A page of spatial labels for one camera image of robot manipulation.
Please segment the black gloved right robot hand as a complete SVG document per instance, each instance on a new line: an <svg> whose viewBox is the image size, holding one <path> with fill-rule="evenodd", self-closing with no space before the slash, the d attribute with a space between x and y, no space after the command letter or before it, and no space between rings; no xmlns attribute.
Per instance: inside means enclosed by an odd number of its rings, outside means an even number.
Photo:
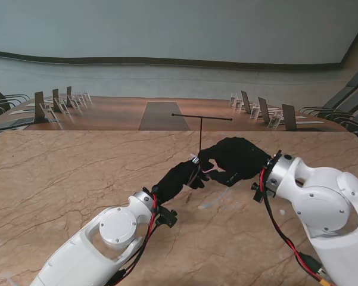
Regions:
<svg viewBox="0 0 358 286"><path fill-rule="evenodd" d="M245 138L224 138L198 153L200 166L218 183L233 186L260 173L271 156Z"/></svg>

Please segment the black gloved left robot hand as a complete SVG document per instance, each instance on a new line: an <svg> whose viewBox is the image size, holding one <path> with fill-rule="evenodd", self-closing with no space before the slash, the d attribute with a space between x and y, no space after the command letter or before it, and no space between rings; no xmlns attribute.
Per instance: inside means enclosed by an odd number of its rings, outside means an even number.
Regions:
<svg viewBox="0 0 358 286"><path fill-rule="evenodd" d="M192 189L204 188L204 182L210 178L203 173L200 164L193 160L181 162L171 168L167 174L152 188L152 193L156 195L158 203L163 204L178 195L183 186Z"/></svg>

